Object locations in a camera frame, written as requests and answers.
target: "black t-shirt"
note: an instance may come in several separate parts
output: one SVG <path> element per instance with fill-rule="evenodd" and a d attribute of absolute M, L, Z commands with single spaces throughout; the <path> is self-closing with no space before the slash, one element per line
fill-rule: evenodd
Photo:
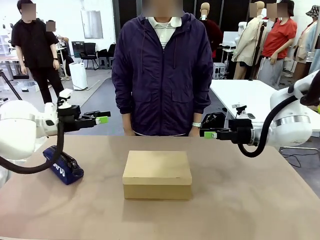
<path fill-rule="evenodd" d="M 57 37 L 46 30 L 40 19 L 25 23 L 19 20 L 13 27 L 11 45 L 22 49 L 25 65 L 30 69 L 50 68 L 54 57 L 50 45 L 57 44 Z"/>

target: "white trash bin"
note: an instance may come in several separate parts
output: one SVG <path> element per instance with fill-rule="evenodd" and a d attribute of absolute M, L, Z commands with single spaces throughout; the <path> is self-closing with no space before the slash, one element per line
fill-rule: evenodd
<path fill-rule="evenodd" d="M 83 62 L 73 62 L 69 64 L 73 89 L 77 91 L 88 88 L 87 73 Z"/>

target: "brown box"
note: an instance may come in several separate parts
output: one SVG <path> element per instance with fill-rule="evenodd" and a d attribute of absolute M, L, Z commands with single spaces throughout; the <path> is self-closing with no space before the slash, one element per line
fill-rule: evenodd
<path fill-rule="evenodd" d="M 192 197 L 192 176 L 185 151 L 130 151 L 122 182 L 126 199 Z"/>

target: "wristwatch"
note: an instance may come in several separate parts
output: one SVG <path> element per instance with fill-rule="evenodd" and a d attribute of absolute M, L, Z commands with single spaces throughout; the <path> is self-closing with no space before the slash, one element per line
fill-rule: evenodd
<path fill-rule="evenodd" d="M 192 126 L 197 127 L 197 128 L 201 128 L 201 122 L 193 122 Z"/>

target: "hand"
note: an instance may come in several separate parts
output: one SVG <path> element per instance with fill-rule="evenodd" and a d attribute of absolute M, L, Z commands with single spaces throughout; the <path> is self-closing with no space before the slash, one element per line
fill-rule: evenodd
<path fill-rule="evenodd" d="M 270 57 L 270 62 L 271 62 L 271 64 L 273 65 L 273 64 L 275 64 L 276 63 L 276 61 L 277 61 L 277 59 L 278 59 L 278 53 L 274 53 L 274 54 L 272 54 L 272 56 Z"/>
<path fill-rule="evenodd" d="M 193 126 L 189 132 L 189 137 L 200 137 L 200 128 Z"/>
<path fill-rule="evenodd" d="M 24 75 L 28 75 L 28 70 L 27 70 L 26 66 L 21 66 L 21 72 Z"/>
<path fill-rule="evenodd" d="M 127 137 L 133 137 L 136 136 L 136 133 L 132 129 L 124 130 L 124 135 Z"/>
<path fill-rule="evenodd" d="M 60 63 L 58 60 L 53 60 L 53 68 L 58 70 L 60 68 Z"/>

